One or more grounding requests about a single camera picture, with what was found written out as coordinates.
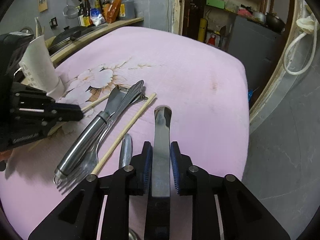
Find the small steel spoon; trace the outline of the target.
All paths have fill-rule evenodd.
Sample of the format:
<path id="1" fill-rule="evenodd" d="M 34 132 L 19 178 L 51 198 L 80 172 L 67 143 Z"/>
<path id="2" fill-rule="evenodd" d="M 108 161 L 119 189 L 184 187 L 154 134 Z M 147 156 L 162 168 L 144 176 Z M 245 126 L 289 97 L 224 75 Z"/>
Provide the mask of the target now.
<path id="1" fill-rule="evenodd" d="M 121 142 L 119 168 L 123 168 L 130 164 L 132 158 L 132 138 L 128 133 L 124 135 Z"/>

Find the stainless steel fork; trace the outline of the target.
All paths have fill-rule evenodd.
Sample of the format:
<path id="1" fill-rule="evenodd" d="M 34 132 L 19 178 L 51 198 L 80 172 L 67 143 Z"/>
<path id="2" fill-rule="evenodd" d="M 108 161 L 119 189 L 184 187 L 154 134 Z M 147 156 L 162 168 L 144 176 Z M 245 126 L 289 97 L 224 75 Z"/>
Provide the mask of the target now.
<path id="1" fill-rule="evenodd" d="M 145 99 L 145 94 L 144 94 L 144 98 L 143 99 L 139 99 L 137 101 L 139 102 L 139 101 L 142 101 L 144 99 Z M 80 181 L 82 181 L 87 175 L 89 175 L 93 171 L 93 169 L 96 167 L 96 165 L 99 162 L 98 152 L 99 152 L 104 140 L 108 136 L 110 130 L 112 130 L 113 126 L 116 124 L 117 119 L 112 124 L 112 126 L 110 128 L 104 130 L 98 136 L 97 140 L 95 142 L 93 142 L 91 144 L 91 146 L 89 146 L 89 148 L 86 150 L 83 158 L 80 160 L 80 165 L 77 166 L 73 172 L 71 172 L 71 174 L 68 176 L 66 181 L 64 181 L 59 186 L 56 185 L 56 188 L 58 189 L 58 191 L 61 194 L 65 194 L 66 192 L 71 190 L 74 186 L 76 186 L 78 183 L 80 183 Z"/>

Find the large steel spoon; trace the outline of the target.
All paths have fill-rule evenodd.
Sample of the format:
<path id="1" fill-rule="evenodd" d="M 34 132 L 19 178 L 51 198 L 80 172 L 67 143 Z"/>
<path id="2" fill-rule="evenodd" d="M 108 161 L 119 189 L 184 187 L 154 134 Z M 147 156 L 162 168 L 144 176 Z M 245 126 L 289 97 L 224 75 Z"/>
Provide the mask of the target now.
<path id="1" fill-rule="evenodd" d="M 168 106 L 155 109 L 155 137 L 151 169 L 151 195 L 170 197 L 170 122 L 172 111 Z"/>

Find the red white bottle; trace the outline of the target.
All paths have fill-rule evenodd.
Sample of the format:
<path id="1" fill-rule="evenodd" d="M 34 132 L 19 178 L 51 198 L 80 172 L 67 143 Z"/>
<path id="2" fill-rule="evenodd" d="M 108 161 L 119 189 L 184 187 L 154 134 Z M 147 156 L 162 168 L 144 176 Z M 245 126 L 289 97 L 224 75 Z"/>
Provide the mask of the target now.
<path id="1" fill-rule="evenodd" d="M 216 34 L 215 33 L 209 33 L 208 34 L 208 39 L 207 39 L 206 44 L 210 45 L 212 47 L 216 46 Z"/>

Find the wooden countertop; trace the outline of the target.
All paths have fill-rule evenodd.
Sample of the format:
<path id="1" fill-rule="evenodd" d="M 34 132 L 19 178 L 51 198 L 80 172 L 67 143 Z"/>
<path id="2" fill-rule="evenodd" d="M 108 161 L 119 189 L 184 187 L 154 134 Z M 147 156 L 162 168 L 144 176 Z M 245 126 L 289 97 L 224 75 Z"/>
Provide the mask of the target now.
<path id="1" fill-rule="evenodd" d="M 144 21 L 144 17 L 137 17 L 130 20 L 119 20 L 111 24 L 103 24 L 102 26 L 97 27 L 97 29 L 95 29 L 94 31 L 76 39 L 75 41 L 71 42 L 67 46 L 55 52 L 53 55 L 50 56 L 51 61 L 54 67 L 57 67 L 61 62 L 65 61 L 71 55 L 73 55 L 80 49 L 84 48 L 91 42 L 97 40 L 98 38 L 116 29 L 119 29 L 121 27 L 125 27 L 128 25 L 132 25 L 135 23 L 143 22 L 143 21 Z"/>

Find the dark sauce bottle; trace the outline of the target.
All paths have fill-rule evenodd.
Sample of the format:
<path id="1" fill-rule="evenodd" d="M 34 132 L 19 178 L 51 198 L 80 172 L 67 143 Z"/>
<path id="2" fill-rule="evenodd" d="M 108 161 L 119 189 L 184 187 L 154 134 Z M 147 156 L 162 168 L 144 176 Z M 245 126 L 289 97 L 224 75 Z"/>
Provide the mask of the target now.
<path id="1" fill-rule="evenodd" d="M 89 27 L 89 26 L 91 26 L 93 24 L 92 20 L 91 20 L 91 17 L 90 17 L 90 12 L 91 12 L 90 2 L 89 2 L 89 0 L 84 0 L 84 16 L 83 16 L 83 19 L 84 19 L 84 23 L 85 23 L 86 27 Z"/>

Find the black cooking pot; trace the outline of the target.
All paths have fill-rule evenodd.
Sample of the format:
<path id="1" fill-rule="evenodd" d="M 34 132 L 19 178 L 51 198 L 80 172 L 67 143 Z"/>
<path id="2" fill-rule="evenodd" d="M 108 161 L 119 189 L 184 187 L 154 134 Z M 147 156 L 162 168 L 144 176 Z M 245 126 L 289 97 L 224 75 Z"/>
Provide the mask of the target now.
<path id="1" fill-rule="evenodd" d="M 265 18 L 266 26 L 276 33 L 281 33 L 285 28 L 285 23 L 276 14 L 268 12 Z"/>

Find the white blue seasoning bag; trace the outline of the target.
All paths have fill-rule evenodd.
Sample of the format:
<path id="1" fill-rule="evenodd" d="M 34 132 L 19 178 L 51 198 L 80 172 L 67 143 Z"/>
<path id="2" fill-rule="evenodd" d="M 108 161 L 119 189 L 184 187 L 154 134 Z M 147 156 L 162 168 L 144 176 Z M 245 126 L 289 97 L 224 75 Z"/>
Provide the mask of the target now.
<path id="1" fill-rule="evenodd" d="M 90 18 L 92 23 L 97 27 L 105 23 L 105 19 L 99 9 L 91 8 L 90 10 Z"/>

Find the wooden chopstick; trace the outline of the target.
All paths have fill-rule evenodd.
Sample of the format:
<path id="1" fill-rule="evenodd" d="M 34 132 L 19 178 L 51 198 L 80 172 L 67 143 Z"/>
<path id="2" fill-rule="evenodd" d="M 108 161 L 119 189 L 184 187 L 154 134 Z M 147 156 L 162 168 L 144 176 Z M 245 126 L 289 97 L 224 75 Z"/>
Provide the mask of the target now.
<path id="1" fill-rule="evenodd" d="M 96 165 L 96 167 L 93 169 L 91 174 L 98 175 L 100 170 L 103 168 L 111 154 L 114 152 L 114 150 L 117 148 L 121 140 L 123 139 L 124 135 L 129 131 L 129 129 L 136 123 L 136 121 L 140 118 L 140 116 L 145 112 L 145 110 L 149 107 L 149 105 L 153 102 L 153 100 L 156 98 L 157 93 L 152 93 L 148 100 L 144 103 L 142 107 L 138 110 L 138 112 L 133 116 L 133 118 L 129 121 L 129 123 L 124 127 L 124 129 L 120 132 L 114 143 L 111 145 L 109 150 L 105 153 L 105 155 L 100 159 L 99 163 Z"/>
<path id="2" fill-rule="evenodd" d="M 99 103 L 103 102 L 104 100 L 108 99 L 110 95 L 105 95 L 101 98 L 99 98 L 98 100 L 96 100 L 95 102 L 92 102 L 91 104 L 85 106 L 84 108 L 81 109 L 81 111 L 83 113 L 87 112 L 89 109 L 92 109 L 93 107 L 95 107 L 96 105 L 98 105 Z"/>

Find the green box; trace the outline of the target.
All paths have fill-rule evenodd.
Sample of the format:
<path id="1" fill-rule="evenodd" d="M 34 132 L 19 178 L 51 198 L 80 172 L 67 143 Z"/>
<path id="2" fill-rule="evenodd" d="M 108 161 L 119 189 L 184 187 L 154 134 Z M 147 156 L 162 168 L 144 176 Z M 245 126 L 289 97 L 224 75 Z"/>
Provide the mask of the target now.
<path id="1" fill-rule="evenodd" d="M 206 0 L 206 5 L 219 9 L 225 8 L 225 2 L 223 0 Z"/>

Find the stainless steel peeler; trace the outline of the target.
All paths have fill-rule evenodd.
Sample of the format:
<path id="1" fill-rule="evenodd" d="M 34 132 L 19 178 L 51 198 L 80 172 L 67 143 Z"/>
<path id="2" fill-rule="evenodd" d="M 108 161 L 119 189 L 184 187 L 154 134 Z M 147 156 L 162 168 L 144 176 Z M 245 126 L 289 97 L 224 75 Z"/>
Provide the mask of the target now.
<path id="1" fill-rule="evenodd" d="M 140 80 L 130 88 L 117 85 L 110 93 L 105 109 L 100 111 L 73 142 L 54 171 L 53 182 L 61 185 L 80 165 L 86 150 L 98 136 L 110 128 L 117 117 L 133 102 L 144 98 L 144 81 Z"/>

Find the grey cabinet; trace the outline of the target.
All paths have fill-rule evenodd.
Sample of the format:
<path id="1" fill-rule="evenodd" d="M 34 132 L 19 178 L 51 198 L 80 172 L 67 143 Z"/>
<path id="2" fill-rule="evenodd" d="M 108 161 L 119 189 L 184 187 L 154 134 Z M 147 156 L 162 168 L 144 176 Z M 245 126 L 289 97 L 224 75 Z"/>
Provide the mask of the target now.
<path id="1" fill-rule="evenodd" d="M 236 16 L 227 42 L 227 53 L 236 57 L 245 67 L 248 89 L 265 85 L 283 51 L 284 36 Z"/>

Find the wooden door frame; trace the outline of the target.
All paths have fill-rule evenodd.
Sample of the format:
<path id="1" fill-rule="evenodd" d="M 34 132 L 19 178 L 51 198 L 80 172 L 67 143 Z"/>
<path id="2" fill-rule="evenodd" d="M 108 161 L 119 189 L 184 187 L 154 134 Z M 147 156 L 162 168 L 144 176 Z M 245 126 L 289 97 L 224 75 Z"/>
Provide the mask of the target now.
<path id="1" fill-rule="evenodd" d="M 185 0 L 172 0 L 171 32 L 182 35 Z"/>

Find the orange snack bag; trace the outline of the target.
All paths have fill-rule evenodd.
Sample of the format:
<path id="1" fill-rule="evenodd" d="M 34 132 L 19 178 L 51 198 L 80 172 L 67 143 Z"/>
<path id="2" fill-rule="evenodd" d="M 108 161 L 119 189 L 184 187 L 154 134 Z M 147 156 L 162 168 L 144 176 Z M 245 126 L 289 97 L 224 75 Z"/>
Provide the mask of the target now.
<path id="1" fill-rule="evenodd" d="M 119 15 L 121 0 L 114 0 L 109 6 L 104 7 L 105 21 L 111 24 Z"/>

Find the yellow canister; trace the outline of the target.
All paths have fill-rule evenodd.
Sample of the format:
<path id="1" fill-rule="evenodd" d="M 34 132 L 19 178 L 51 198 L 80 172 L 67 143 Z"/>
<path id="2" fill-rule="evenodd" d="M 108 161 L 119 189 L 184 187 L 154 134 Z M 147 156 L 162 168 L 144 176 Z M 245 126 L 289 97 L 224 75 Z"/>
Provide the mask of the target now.
<path id="1" fill-rule="evenodd" d="M 207 29 L 207 20 L 205 18 L 200 19 L 199 32 L 197 36 L 197 40 L 200 42 L 204 42 L 206 38 L 206 29 Z"/>

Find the white plastic utensil holder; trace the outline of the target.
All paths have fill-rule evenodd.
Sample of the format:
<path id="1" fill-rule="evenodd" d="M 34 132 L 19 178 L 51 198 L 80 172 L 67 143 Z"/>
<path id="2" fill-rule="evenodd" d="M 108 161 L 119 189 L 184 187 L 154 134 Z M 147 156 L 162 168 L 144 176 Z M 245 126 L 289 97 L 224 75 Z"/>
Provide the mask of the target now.
<path id="1" fill-rule="evenodd" d="M 64 94 L 65 87 L 55 72 L 43 35 L 29 43 L 19 66 L 29 86 L 45 91 L 55 100 Z"/>

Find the white rubber gloves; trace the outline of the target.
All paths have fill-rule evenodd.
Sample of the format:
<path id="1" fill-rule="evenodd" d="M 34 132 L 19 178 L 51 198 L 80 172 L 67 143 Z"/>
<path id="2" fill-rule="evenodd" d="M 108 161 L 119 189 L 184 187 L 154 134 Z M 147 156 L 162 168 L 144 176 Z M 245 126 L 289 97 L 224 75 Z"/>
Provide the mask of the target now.
<path id="1" fill-rule="evenodd" d="M 306 18 L 299 18 L 296 20 L 297 26 L 307 34 L 313 34 L 315 29 L 315 20 L 313 16 L 308 16 Z"/>

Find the large cooking oil jug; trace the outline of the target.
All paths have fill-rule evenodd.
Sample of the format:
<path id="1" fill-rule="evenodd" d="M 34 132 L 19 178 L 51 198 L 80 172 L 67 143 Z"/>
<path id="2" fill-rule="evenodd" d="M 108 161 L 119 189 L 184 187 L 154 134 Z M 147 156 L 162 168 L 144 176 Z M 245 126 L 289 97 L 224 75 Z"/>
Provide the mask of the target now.
<path id="1" fill-rule="evenodd" d="M 119 12 L 120 20 L 131 20 L 135 17 L 135 6 L 133 0 L 121 0 Z"/>

